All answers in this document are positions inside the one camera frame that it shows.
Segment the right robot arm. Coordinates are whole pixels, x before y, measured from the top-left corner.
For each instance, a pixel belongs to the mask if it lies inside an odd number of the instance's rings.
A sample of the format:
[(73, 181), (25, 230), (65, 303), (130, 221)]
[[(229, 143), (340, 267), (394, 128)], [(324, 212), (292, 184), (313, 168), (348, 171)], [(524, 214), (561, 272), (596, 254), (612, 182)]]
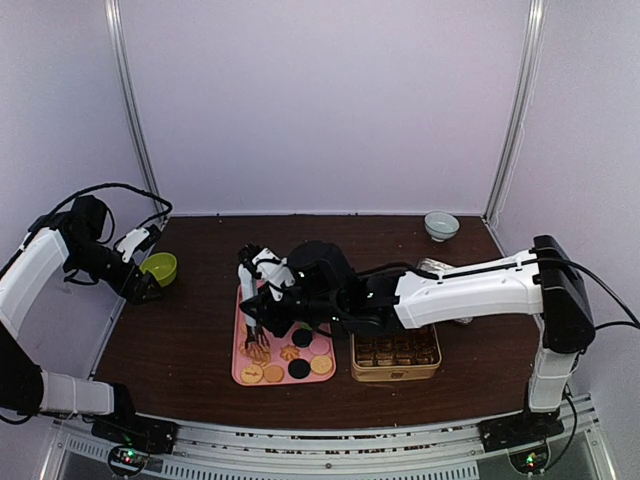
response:
[(578, 355), (595, 338), (580, 270), (549, 235), (509, 257), (435, 271), (391, 262), (358, 272), (337, 245), (320, 240), (285, 257), (247, 244), (238, 261), (249, 344), (264, 345), (267, 333), (282, 337), (297, 321), (333, 323), (373, 337), (462, 318), (539, 316), (543, 325), (524, 411), (512, 423), (526, 442), (550, 426)]

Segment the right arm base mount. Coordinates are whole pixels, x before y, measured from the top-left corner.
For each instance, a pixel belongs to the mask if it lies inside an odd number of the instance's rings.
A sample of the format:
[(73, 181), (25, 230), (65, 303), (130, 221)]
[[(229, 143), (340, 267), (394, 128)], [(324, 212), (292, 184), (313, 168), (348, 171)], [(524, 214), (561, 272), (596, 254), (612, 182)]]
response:
[(524, 475), (541, 474), (551, 463), (549, 440), (564, 432), (556, 414), (520, 412), (478, 424), (486, 453), (506, 450), (513, 469)]

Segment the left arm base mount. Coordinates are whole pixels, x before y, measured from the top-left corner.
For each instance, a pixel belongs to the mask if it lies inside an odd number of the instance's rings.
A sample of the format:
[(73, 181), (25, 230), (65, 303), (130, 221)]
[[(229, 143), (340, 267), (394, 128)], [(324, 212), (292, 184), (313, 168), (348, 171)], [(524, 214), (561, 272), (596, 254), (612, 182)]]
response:
[(136, 416), (132, 424), (123, 425), (113, 418), (83, 416), (91, 434), (113, 443), (107, 453), (107, 466), (123, 479), (140, 474), (152, 457), (171, 454), (179, 426), (175, 422)]

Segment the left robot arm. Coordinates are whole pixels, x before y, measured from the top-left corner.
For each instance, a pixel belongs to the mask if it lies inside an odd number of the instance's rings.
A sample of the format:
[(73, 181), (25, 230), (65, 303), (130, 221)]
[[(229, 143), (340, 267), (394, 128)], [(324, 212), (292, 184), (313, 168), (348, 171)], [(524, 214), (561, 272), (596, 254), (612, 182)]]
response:
[(107, 313), (162, 297), (136, 261), (161, 237), (158, 215), (120, 238), (104, 236), (111, 209), (92, 190), (40, 216), (1, 269), (1, 407), (20, 425), (36, 415), (105, 417), (123, 444), (144, 433), (128, 389), (90, 379)]

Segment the metal serving tongs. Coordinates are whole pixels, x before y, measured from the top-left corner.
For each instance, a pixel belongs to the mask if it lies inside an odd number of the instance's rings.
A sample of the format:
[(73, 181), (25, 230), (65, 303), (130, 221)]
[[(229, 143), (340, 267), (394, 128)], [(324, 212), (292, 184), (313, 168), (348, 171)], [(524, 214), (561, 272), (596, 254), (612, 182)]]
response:
[[(238, 278), (243, 301), (254, 299), (258, 295), (257, 281), (252, 273), (243, 265), (238, 266)], [(266, 364), (270, 354), (270, 344), (262, 325), (257, 320), (257, 313), (252, 306), (241, 307), (244, 313), (246, 338), (244, 351), (256, 364)]]

